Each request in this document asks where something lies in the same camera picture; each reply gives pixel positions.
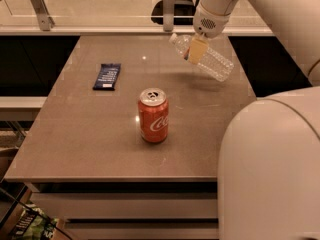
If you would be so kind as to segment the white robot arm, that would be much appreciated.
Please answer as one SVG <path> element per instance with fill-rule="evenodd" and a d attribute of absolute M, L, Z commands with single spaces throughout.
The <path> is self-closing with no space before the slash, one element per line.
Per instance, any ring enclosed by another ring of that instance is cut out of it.
<path fill-rule="evenodd" d="M 220 34 L 238 0 L 200 0 L 196 32 Z M 220 240 L 320 240 L 320 0 L 248 0 L 310 87 L 242 109 L 218 161 Z"/>

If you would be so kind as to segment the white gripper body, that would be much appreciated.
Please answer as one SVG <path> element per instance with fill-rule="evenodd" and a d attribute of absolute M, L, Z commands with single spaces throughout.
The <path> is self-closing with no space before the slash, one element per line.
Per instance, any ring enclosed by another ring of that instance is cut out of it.
<path fill-rule="evenodd" d="M 199 35 L 212 39 L 223 32 L 228 21 L 229 15 L 212 13 L 199 4 L 193 17 L 193 28 Z"/>

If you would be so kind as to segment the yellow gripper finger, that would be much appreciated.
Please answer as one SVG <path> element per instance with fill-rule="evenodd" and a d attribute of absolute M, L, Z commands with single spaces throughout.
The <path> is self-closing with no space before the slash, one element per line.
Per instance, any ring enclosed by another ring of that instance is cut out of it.
<path fill-rule="evenodd" d="M 198 64 L 206 53 L 208 46 L 208 41 L 204 37 L 199 35 L 193 36 L 189 46 L 188 61 L 192 64 Z"/>

